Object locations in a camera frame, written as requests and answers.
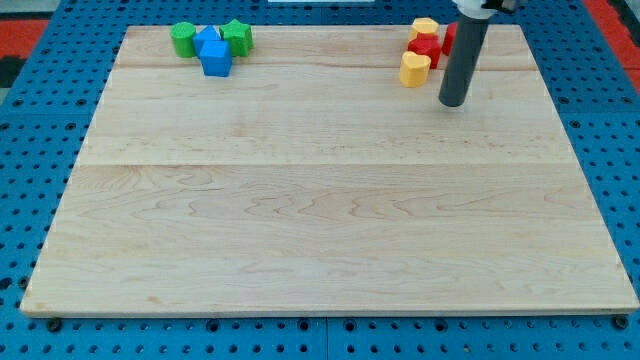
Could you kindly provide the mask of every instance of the blue pegboard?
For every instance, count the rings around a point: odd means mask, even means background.
[[[128,25],[454,21],[450,0],[270,6],[266,0],[63,0],[0,109],[0,357],[635,359],[640,316],[32,320],[18,310]],[[640,100],[584,6],[531,1],[522,26],[636,290]]]

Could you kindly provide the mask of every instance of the wood grain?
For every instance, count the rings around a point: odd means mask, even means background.
[[[167,31],[127,32],[26,314],[638,308],[519,28],[489,29],[453,110],[441,70],[400,85],[408,27],[256,27],[227,79]]]

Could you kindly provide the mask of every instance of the blue block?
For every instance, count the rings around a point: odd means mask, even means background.
[[[193,37],[193,46],[196,48],[196,55],[200,57],[200,50],[202,50],[202,45],[204,45],[207,41],[220,41],[220,34],[216,31],[216,29],[207,25],[202,31],[196,34]]]
[[[200,49],[200,63],[207,76],[229,76],[231,48],[226,41],[206,41]]]

